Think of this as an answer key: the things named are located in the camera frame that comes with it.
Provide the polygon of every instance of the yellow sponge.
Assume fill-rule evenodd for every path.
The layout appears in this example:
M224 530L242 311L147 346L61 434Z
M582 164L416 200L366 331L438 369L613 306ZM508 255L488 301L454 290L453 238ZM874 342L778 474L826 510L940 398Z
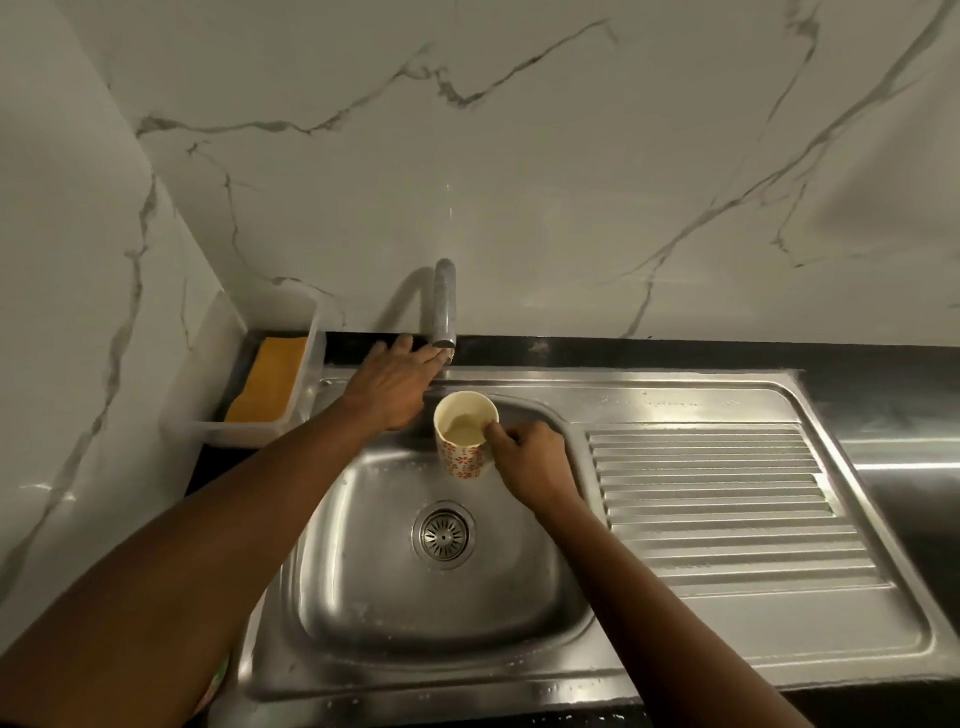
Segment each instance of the yellow sponge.
M243 392L233 401L224 422L279 420L290 402L305 350L306 338L264 339Z

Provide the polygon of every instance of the white marble backsplash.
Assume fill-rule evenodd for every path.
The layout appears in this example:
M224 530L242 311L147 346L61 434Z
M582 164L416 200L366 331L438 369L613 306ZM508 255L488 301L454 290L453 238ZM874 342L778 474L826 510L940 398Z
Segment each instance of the white marble backsplash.
M248 317L960 343L956 0L60 5Z
M2 652L182 498L199 444L161 414L221 287L46 0L0 6L0 130Z

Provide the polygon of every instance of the sink drain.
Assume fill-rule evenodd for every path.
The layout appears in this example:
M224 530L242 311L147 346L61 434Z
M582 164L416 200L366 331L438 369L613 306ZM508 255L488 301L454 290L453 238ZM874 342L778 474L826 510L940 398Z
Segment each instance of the sink drain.
M414 523L414 550L434 569L453 569L473 551L473 518L459 503L434 503Z
M457 558L467 548L467 524L453 511L441 511L420 527L420 543L427 556L437 561Z

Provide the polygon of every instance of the gray marble vein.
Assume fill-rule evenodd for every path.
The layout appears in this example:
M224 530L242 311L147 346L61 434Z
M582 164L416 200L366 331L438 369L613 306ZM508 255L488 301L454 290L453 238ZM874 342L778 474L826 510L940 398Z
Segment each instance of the gray marble vein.
M254 189L254 190L256 188L249 184L245 184L242 182L235 182L233 177L230 175L230 172L227 170L227 168L224 167L224 165L221 164L216 157L202 151L201 146L202 146L201 142L194 143L193 145L190 146L189 149L186 150L186 154L189 157L198 157L203 159L209 164L212 164L221 174L223 174L224 189L227 192L227 205L230 212L230 223L232 227L230 231L230 247L233 249L234 254L243 264L244 268L246 268L250 272L250 274L253 275L255 278L264 280L270 283L271 285L281 286L286 282L299 283L300 285L304 285L307 288L315 291L316 293L321 294L322 296L327 298L329 301L331 301L334 306L336 306L337 311L340 315L340 328L346 328L347 327L347 310L344 308L343 304L341 303L339 296L337 296L334 293L331 293L330 291L324 290L323 288L320 288L319 286L316 286L313 283L308 283L303 279L294 278L292 276L274 276L271 278L270 276L267 276L261 273L260 270L250 262L246 254L244 254L243 250L240 248L240 222L237 219L236 202L233 199L233 187L245 186L249 189Z
M802 181L801 186L796 191L797 197L802 198L802 195L805 195L806 186L809 185L810 178L816 173L820 163L827 155L827 151L837 140L837 138L846 130L848 130L852 124L862 118L864 114L896 98L907 88L912 87L912 85L916 83L910 82L907 84L901 84L900 81L914 61L916 61L927 50L929 50L929 48L939 39L944 30L944 26L950 17L950 14L956 9L958 3L960 3L960 0L940 0L940 5L938 6L936 12L932 15L917 37L914 38L913 42L910 43L907 49L880 77L880 80L863 96L847 107L843 113L841 113L823 129L817 132L810 139L810 141L807 142L806 146L799 154L792 157L776 171L771 172L759 181L754 182L744 192L732 200L729 200L723 204L718 204L715 201L712 202L706 210L701 212L692 222L687 224L686 227L684 227L672 240L663 245L652 255L647 256L643 261L629 271L620 274L618 278L626 278L639 273L647 266L653 264L650 273L643 282L643 300L640 302L640 306L637 309L634 319L620 338L633 338L639 331L639 328L643 323L643 319L650 308L650 303L653 300L658 273L670 259L671 255L676 252L677 246L684 242L690 235L710 225L721 215L724 215L738 207L747 205L748 203L760 200L764 193L770 191L780 182L785 181L787 184L794 184ZM798 177L793 180L787 179L794 172L799 172ZM786 219L787 223L789 222L789 219L793 217L793 214L796 212L796 208L799 206L799 204L800 203L797 202L791 207ZM778 248L786 248L786 243L782 240L782 232L778 234L778 238L780 239L780 244L777 245L776 240L774 241L774 244L777 245Z
M27 556L36 537L44 524L50 519L53 513L60 507L60 504L70 495L77 475L80 472L81 465L86 459L97 436L107 427L107 421L110 409L114 400L120 394L120 387L123 380L123 363L127 350L130 348L130 342L133 337L133 328L136 325L137 317L140 315L140 305L143 301L143 256L150 251L150 223L156 216L156 174L150 181L150 191L143 202L139 211L140 222L140 245L136 250L126 251L124 257L131 262L131 293L127 306L127 317L116 330L110 339L110 346L107 355L107 369L104 373L104 403L97 413L96 417L90 423L85 431L77 438L73 449L66 460L60 465L60 469L54 475L50 483L50 490L47 492L46 503L43 506L43 513L39 521L36 522L30 532L14 546L0 563L0 604L3 604L13 591L20 573L27 563Z
M180 219L180 213L174 207L174 220ZM183 332L183 343L186 344L188 352L193 351L193 344L190 342L190 326L186 323L186 301L190 287L190 253L187 252L187 243L180 235L180 250L183 255L183 284L180 288L180 330Z
M523 63L518 63L512 69L510 69L510 72L507 73L506 76L497 79L482 91L476 91L471 93L469 96L464 96L454 87L453 83L450 81L450 70L445 65L431 68L425 63L422 63L420 66L415 68L414 65L408 61L405 69L401 69L401 71L406 78L413 79L414 81L435 81L437 84L437 95L444 99L449 106L459 110L469 109L471 106L483 100L498 88L509 82L518 73L523 73L523 71L527 70L531 66L537 65L537 63L541 62L558 48L562 48L569 42L576 40L578 37L598 29L606 30L607 38L609 38L612 43L616 44L618 42L616 36L613 35L612 31L610 30L609 18L594 20L592 23L584 26L576 33L562 37L556 43L546 48L546 50L536 54L533 58L527 59Z
M817 13L820 11L820 5L820 3L817 3L810 12L810 15L807 17L798 18L795 15L787 22L787 31L793 36L806 38L810 41L810 45L806 50L806 56L804 56L804 60L800 64L800 67L793 74L790 82L786 85L786 88L783 90L783 92L780 94L780 97L770 109L770 113L767 114L766 126L769 126L770 122L774 120L774 117L777 115L780 107L783 106L783 102L786 101L786 97L790 95L793 87L797 85L797 81L800 80L800 77L804 74L804 71L806 71L806 68L810 65L810 62L813 61L813 57L817 55L817 49L820 47L820 20L817 18Z
M810 11L810 15L801 18L800 2L797 0L790 0L790 2L788 2L785 30L791 36L805 38L809 41L806 54L804 55L804 59L801 61L800 65L797 67L797 70L794 71L793 76L790 77L790 81L787 82L787 85L783 88L783 91L780 92L780 96L777 97L777 100L767 112L767 119L764 122L763 127L760 129L760 133L756 136L753 144L750 145L750 149L740 158L740 160L734 166L730 176L727 178L726 183L721 187L720 191L713 196L713 199L710 200L710 206L714 206L717 200L726 195L736 182L737 178L739 178L740 173L747 164L747 161L754 155L756 150L760 148L760 145L766 138L767 133L770 131L771 127L773 127L774 120L777 118L777 114L780 112L780 107L783 106L783 102L786 101L787 97L793 92L797 82L800 80L807 67L817 55L817 50L820 47L820 20L817 18L817 13L820 11L820 6L821 3L818 2L814 6L813 10Z
M557 49L594 30L603 30L610 42L616 44L617 39L616 35L613 34L613 31L610 28L610 19L604 18L602 20L595 20L594 22L589 23L581 28L576 33L561 38L545 50L536 54L533 58L527 59L523 63L519 63L518 65L514 66L505 76L497 79L483 90L476 91L467 96L463 95L453 85L453 82L450 80L449 68L445 64L433 66L428 62L427 56L433 49L434 44L427 43L426 45L422 46L413 56L408 58L403 65L392 76L390 76L390 78L380 84L377 88L368 91L360 98L351 102L342 109L339 109L329 118L313 126L302 126L292 121L277 120L248 121L242 124L231 124L227 126L201 127L186 124L176 119L170 119L151 114L143 117L140 120L140 123L136 128L136 136L139 138L149 133L171 132L174 130L202 134L222 134L253 129L267 133L296 132L306 136L312 136L316 132L337 132L343 128L348 118L355 111L358 111L379 99L388 88L401 79L407 79L415 82L434 83L437 86L437 95L443 98L449 106L458 110L469 109L474 104L486 98L504 84L508 83L517 74L523 73L528 68L537 65L537 63L541 62Z

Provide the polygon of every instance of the white cup with red floral pattern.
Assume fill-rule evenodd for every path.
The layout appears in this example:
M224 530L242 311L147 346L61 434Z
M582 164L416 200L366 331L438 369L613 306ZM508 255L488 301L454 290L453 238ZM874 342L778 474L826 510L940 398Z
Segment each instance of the white cup with red floral pattern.
M490 467L493 454L483 436L488 422L500 422L500 413L479 392L454 392L440 400L433 414L433 431L448 473L471 480Z

